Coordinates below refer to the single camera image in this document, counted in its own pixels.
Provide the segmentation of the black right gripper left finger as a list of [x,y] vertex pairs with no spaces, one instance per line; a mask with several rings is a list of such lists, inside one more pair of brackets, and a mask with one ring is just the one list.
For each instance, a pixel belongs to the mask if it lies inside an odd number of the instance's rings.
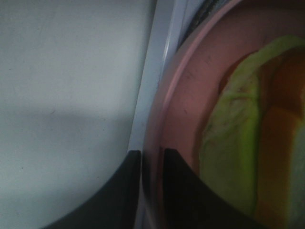
[[88,201],[46,226],[47,229],[132,229],[140,190],[141,152],[131,150],[123,163]]

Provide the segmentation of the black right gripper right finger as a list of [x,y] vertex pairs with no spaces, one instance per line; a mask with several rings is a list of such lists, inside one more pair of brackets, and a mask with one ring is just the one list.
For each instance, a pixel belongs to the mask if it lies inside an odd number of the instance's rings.
[[261,229],[204,184],[179,152],[165,149],[163,203],[170,229]]

